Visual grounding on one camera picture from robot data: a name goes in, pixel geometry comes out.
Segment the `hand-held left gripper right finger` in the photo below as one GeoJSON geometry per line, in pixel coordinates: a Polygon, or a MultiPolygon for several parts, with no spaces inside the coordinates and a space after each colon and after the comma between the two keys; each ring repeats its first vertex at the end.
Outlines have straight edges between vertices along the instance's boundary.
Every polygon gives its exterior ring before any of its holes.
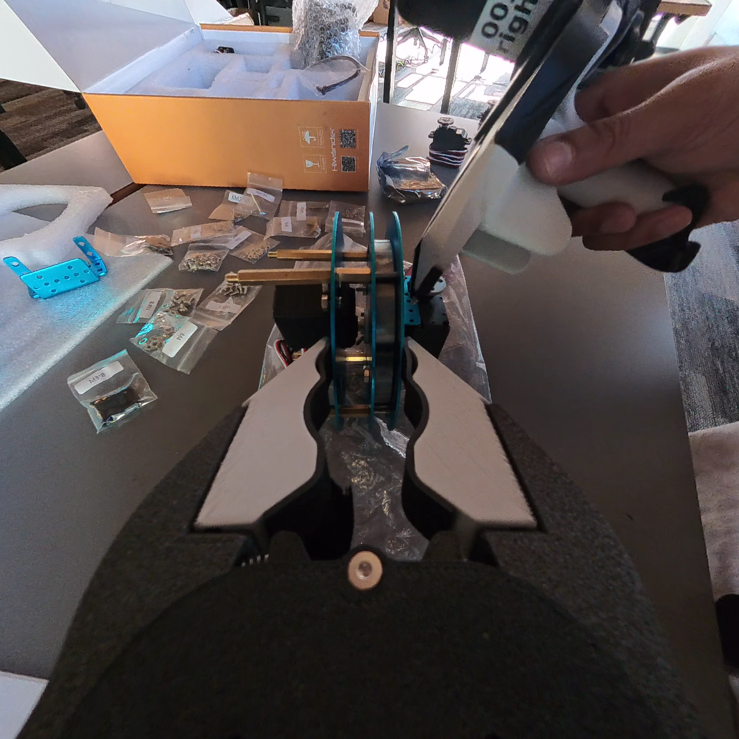
{"type": "Polygon", "coordinates": [[[537,521],[483,397],[417,341],[410,389],[422,418],[411,472],[454,518],[475,528],[535,529],[537,521]]]}

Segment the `black servo with silver horn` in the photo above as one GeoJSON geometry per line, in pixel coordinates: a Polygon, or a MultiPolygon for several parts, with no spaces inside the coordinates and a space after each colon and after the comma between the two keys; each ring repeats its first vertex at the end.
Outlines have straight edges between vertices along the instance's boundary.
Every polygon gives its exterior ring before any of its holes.
{"type": "Polygon", "coordinates": [[[449,334],[449,320],[443,291],[446,280],[439,276],[429,295],[415,298],[410,294],[411,278],[405,278],[405,335],[415,340],[429,354],[439,358],[449,334]]]}

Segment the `blue robot arm turntable base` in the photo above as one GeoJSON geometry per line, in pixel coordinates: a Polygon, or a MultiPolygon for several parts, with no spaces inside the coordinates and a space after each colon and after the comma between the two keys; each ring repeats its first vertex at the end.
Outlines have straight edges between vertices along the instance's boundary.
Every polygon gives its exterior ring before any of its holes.
{"type": "MultiPolygon", "coordinates": [[[[405,335],[401,225],[393,213],[383,239],[376,239],[373,217],[365,246],[350,247],[336,215],[326,248],[282,249],[274,259],[316,262],[317,266],[240,270],[226,285],[274,284],[273,319],[293,358],[321,339],[330,342],[330,407],[336,426],[347,418],[372,424],[382,418],[392,429],[401,408],[405,335]]],[[[410,282],[410,294],[418,296],[410,282]]]]}

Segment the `dark grey desk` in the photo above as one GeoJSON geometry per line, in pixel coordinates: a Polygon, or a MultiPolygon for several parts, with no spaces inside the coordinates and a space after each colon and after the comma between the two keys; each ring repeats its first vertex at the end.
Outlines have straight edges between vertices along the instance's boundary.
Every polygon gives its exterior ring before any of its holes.
{"type": "MultiPolygon", "coordinates": [[[[686,681],[713,692],[721,653],[662,275],[579,245],[517,275],[461,263],[493,401],[605,514],[686,681]]],[[[272,325],[262,290],[188,375],[129,347],[158,399],[97,434],[67,377],[130,346],[112,317],[2,411],[2,670],[47,675],[120,527],[256,390],[272,325]]]]}

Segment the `person's right hand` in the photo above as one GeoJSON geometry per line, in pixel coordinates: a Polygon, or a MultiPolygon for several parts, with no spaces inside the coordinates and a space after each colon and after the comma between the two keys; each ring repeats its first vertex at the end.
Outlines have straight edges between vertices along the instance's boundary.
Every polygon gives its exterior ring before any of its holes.
{"type": "Polygon", "coordinates": [[[580,128],[542,139],[528,167],[560,187],[632,161],[709,203],[697,227],[738,218],[738,48],[700,47],[605,72],[575,100],[580,128]]]}

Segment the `dark shiny parts bag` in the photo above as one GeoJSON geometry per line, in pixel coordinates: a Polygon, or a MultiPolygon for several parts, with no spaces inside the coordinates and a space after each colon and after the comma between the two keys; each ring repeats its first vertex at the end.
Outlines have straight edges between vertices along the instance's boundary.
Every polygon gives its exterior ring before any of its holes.
{"type": "Polygon", "coordinates": [[[442,199],[447,186],[432,172],[429,159],[406,156],[409,146],[383,152],[376,161],[381,192],[400,204],[442,199]]]}

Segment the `large clear plastic bag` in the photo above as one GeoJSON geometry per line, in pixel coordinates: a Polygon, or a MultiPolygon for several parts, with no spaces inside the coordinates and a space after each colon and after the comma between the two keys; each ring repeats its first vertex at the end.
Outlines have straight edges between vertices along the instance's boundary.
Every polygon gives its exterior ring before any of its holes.
{"type": "MultiPolygon", "coordinates": [[[[442,296],[450,332],[439,359],[489,402],[487,369],[466,277],[458,259],[444,278],[446,289],[442,296]]],[[[426,548],[426,538],[408,521],[401,504],[405,451],[411,430],[403,411],[393,430],[383,420],[369,426],[363,418],[345,419],[338,429],[332,407],[319,430],[330,476],[352,497],[352,546],[369,545],[392,559],[404,561],[420,559],[426,548]]]]}

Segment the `group of small screw bags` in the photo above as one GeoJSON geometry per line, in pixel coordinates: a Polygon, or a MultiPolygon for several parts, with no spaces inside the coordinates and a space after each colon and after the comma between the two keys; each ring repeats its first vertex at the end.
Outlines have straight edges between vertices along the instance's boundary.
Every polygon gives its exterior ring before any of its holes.
{"type": "MultiPolygon", "coordinates": [[[[251,176],[244,194],[226,191],[209,222],[176,229],[171,236],[129,236],[95,229],[91,244],[110,259],[163,256],[168,262],[181,252],[178,270],[188,274],[218,274],[229,255],[255,264],[273,254],[281,237],[318,241],[328,249],[336,215],[344,227],[347,248],[358,246],[364,233],[364,207],[333,200],[285,201],[280,180],[251,176]]],[[[207,296],[203,287],[146,286],[134,291],[116,318],[118,325],[137,328],[129,337],[132,348],[160,364],[190,374],[217,333],[232,324],[256,298],[260,285],[222,279],[207,296]]],[[[121,422],[127,415],[153,402],[155,394],[122,349],[94,369],[69,380],[98,431],[121,422]]]]}

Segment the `white foam sheet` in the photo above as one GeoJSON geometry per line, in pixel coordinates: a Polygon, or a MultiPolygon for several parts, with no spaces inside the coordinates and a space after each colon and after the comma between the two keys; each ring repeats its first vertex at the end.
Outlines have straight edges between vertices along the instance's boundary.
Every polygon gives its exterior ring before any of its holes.
{"type": "Polygon", "coordinates": [[[172,265],[158,254],[105,261],[108,272],[98,282],[43,300],[31,298],[21,280],[2,265],[2,409],[172,265]]]}

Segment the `orange cardboard box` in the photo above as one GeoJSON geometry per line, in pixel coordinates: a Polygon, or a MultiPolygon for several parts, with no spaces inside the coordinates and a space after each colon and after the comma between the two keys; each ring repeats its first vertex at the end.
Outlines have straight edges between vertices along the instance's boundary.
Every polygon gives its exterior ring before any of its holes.
{"type": "Polygon", "coordinates": [[[204,32],[292,33],[235,23],[218,2],[2,2],[2,78],[80,93],[135,182],[367,191],[378,97],[358,101],[130,95],[204,32]]]}

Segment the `person's white shirt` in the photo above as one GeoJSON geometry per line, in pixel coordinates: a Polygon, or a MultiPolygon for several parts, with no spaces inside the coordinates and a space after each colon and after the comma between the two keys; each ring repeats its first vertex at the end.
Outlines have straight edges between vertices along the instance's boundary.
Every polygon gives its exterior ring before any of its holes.
{"type": "Polygon", "coordinates": [[[738,423],[689,435],[714,599],[738,593],[738,423]]]}

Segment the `person's dark trousers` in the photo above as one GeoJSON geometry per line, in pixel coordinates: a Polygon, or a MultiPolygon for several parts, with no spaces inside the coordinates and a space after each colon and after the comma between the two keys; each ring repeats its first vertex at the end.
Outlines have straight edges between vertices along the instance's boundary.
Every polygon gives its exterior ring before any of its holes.
{"type": "Polygon", "coordinates": [[[738,670],[738,594],[725,594],[715,603],[717,627],[725,664],[738,670]]]}

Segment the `white instruction sheet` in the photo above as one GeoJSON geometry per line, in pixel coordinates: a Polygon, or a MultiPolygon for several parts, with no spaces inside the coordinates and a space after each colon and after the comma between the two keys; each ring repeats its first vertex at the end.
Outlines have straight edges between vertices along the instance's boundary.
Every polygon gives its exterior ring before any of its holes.
{"type": "Polygon", "coordinates": [[[16,738],[32,714],[47,680],[1,671],[1,738],[16,738]]]}

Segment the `small blue metal bracket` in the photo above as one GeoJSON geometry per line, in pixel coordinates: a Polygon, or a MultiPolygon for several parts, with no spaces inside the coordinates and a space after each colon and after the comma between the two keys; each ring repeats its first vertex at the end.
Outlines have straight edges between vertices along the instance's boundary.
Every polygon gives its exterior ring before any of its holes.
{"type": "Polygon", "coordinates": [[[31,298],[51,299],[94,284],[107,274],[106,264],[86,237],[76,236],[73,241],[87,261],[77,257],[35,271],[13,256],[5,257],[3,263],[26,286],[31,298]]]}

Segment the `white foam cutout frame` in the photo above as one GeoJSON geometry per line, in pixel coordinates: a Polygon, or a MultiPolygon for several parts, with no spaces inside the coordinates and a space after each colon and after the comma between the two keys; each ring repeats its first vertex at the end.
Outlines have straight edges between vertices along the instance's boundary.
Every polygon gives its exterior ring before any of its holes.
{"type": "Polygon", "coordinates": [[[66,247],[112,203],[112,197],[101,187],[30,184],[2,184],[2,214],[43,205],[65,205],[63,212],[45,227],[32,233],[2,241],[2,257],[18,257],[21,261],[51,262],[55,252],[66,247]]]}

